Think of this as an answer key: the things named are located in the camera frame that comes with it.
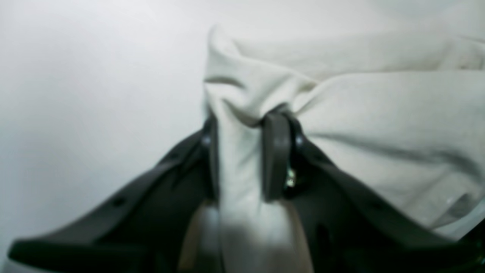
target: small hole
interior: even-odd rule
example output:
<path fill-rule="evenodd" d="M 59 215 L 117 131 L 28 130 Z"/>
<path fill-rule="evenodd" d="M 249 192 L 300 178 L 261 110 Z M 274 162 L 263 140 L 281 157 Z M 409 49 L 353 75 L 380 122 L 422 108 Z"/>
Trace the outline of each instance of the small hole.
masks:
<path fill-rule="evenodd" d="M 120 207 L 120 206 L 122 206 L 124 203 L 126 203 L 126 199 L 125 199 L 125 198 L 123 198 L 123 197 L 116 198 L 116 199 L 113 201 L 113 206 L 114 206 L 114 207 Z"/>

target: white wall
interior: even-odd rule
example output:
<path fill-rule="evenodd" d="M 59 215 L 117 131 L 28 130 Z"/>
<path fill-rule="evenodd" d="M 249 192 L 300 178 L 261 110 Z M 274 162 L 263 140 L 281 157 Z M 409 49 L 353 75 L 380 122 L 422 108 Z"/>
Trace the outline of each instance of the white wall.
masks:
<path fill-rule="evenodd" d="M 200 128 L 213 24 L 263 39 L 408 27 L 485 39 L 484 13 L 481 0 L 1 1 L 0 269 L 14 238 L 78 218 Z"/>

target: white fabric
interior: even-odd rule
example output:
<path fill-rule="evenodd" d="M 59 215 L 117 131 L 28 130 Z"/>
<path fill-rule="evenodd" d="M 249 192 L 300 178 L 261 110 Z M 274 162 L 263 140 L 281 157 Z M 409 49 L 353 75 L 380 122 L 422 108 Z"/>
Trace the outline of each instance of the white fabric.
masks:
<path fill-rule="evenodd" d="M 484 60 L 482 44 L 438 32 L 272 43 L 213 29 L 204 85 L 227 271 L 312 271 L 295 214 L 261 196 L 258 122 L 281 103 L 341 169 L 421 224 L 470 212 L 484 196 Z"/>

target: metal screw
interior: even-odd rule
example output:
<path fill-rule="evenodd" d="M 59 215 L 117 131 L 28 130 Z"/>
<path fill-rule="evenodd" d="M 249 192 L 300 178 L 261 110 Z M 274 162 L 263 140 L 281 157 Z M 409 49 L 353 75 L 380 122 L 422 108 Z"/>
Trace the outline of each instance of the metal screw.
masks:
<path fill-rule="evenodd" d="M 295 170 L 288 168 L 288 176 L 286 178 L 286 186 L 292 188 L 296 185 L 296 173 Z"/>

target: white cloth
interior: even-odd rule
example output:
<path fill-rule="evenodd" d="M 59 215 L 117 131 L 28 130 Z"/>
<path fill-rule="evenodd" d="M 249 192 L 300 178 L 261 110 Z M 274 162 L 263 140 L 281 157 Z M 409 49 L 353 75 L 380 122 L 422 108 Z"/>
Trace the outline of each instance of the white cloth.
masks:
<path fill-rule="evenodd" d="M 484 60 L 482 44 L 438 32 L 258 43 L 213 29 L 204 85 L 219 120 L 227 271 L 312 271 L 295 215 L 262 200 L 258 122 L 281 103 L 341 169 L 422 225 L 470 212 L 484 196 Z"/>

